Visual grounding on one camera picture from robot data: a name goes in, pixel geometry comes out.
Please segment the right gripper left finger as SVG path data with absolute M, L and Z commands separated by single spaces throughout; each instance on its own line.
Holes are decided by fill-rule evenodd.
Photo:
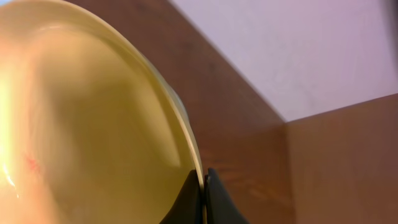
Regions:
M 202 224 L 203 209 L 197 171 L 191 170 L 172 208 L 160 224 Z

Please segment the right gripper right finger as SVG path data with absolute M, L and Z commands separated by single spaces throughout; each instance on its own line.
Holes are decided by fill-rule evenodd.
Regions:
M 205 177 L 207 224 L 248 224 L 226 191 L 217 171 L 208 169 Z

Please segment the yellow plate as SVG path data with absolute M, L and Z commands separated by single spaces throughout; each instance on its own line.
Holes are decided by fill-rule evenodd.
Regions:
M 198 149 L 178 96 L 66 1 L 1 6 L 1 222 L 160 223 Z

